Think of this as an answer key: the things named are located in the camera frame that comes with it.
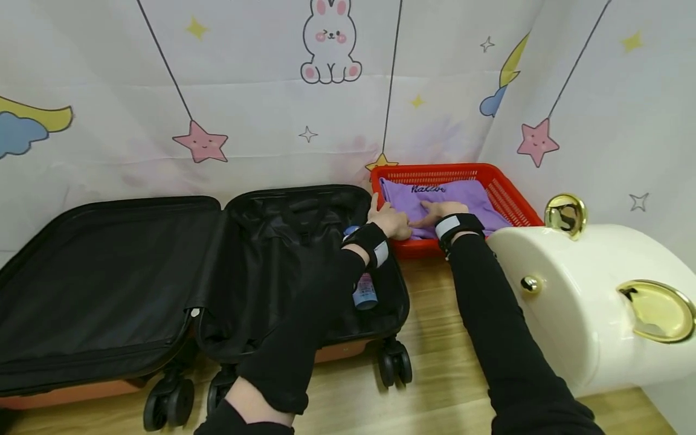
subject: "plastic basket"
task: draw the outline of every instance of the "plastic basket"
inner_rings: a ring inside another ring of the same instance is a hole
[[[458,180],[477,180],[488,193],[493,207],[513,226],[542,226],[531,205],[500,169],[488,163],[444,165],[377,166],[371,174],[372,191],[379,192],[379,206],[384,202],[379,179],[401,184],[436,186]],[[406,240],[393,242],[398,258],[443,256],[436,240]]]

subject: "wrist strap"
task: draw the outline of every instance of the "wrist strap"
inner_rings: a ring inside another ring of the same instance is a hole
[[[370,256],[370,262],[367,264],[367,269],[372,270],[380,267],[389,257],[389,244],[384,231],[375,223],[368,223],[361,226],[351,234],[343,238],[341,247],[355,244],[365,249],[367,255]]]
[[[440,239],[440,249],[449,255],[452,248],[452,238],[461,231],[476,232],[485,237],[484,226],[479,219],[471,213],[457,213],[445,216],[435,223],[435,233]]]

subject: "hand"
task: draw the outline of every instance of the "hand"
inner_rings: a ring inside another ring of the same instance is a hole
[[[406,240],[411,236],[409,218],[406,213],[399,213],[392,208],[390,203],[384,203],[381,209],[377,209],[379,193],[372,195],[370,211],[367,212],[367,223],[373,222],[390,239]]]
[[[445,216],[456,213],[469,213],[469,207],[456,201],[445,201],[443,203],[421,201],[420,204],[428,211],[428,215],[418,222],[411,222],[411,227],[413,228],[432,227]]]

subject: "black sleeve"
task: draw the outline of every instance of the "black sleeve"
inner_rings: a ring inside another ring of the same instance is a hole
[[[263,340],[260,348],[237,366],[237,375],[261,392],[277,411],[302,414],[314,358],[331,323],[352,305],[355,285],[365,263],[355,252],[341,249],[305,281],[287,314]],[[198,428],[197,435],[291,434],[276,423],[247,425],[226,400]]]
[[[450,250],[457,305],[489,385],[494,434],[602,434],[555,375],[525,323],[493,251],[479,235]]]

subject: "open suitcase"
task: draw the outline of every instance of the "open suitcase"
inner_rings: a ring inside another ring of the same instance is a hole
[[[213,198],[189,196],[63,213],[0,271],[0,408],[126,393],[163,370],[145,428],[183,425],[193,404],[183,373],[196,348],[223,367],[210,410],[235,364],[338,249],[342,231],[364,223],[369,205],[366,191],[332,185],[246,193],[222,212]],[[347,307],[317,361],[383,339],[383,382],[398,374],[408,383],[408,354],[395,340],[409,312],[401,272],[390,258],[372,277],[379,304]]]

